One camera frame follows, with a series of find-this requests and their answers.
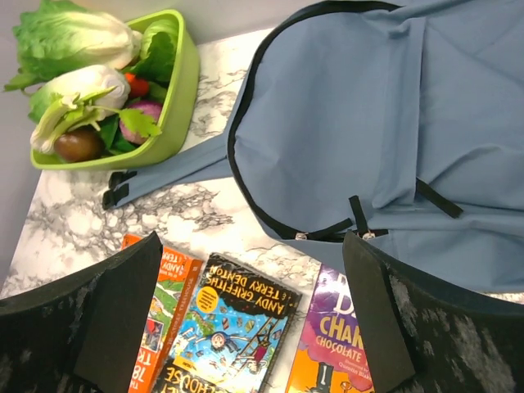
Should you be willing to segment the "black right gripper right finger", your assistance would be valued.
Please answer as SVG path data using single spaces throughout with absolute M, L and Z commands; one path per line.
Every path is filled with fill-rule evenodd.
M 413 268 L 352 232 L 343 259 L 377 392 L 521 392 L 523 307 Z

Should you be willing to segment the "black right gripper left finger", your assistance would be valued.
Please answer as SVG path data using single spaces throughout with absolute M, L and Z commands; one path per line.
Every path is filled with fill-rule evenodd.
M 3 392 L 126 392 L 163 246 L 156 233 L 1 301 Z

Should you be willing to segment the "orange treehouse book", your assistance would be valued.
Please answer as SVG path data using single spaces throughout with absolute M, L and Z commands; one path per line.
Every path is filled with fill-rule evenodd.
M 187 312 L 202 264 L 202 260 L 163 247 L 130 392 L 150 392 L 155 385 Z

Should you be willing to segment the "black treehouse book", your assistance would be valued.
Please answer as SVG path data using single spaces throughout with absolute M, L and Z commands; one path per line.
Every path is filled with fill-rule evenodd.
M 154 392 L 265 392 L 302 295 L 213 253 Z

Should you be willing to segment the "blue fabric backpack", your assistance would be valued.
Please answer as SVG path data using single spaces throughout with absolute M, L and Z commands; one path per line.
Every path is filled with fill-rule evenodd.
M 353 233 L 474 291 L 523 289 L 523 4 L 326 1 L 258 46 L 224 132 L 111 176 L 103 207 L 235 179 L 333 268 Z

